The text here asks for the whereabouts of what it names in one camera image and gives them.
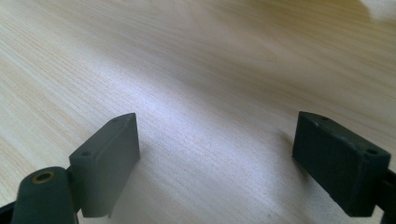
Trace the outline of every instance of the wooden surface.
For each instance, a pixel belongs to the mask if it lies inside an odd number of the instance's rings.
[[[378,223],[378,208],[347,217],[290,155],[303,110],[396,156],[395,11],[394,0],[1,1],[0,204],[135,112],[142,159],[114,216],[80,223]]]

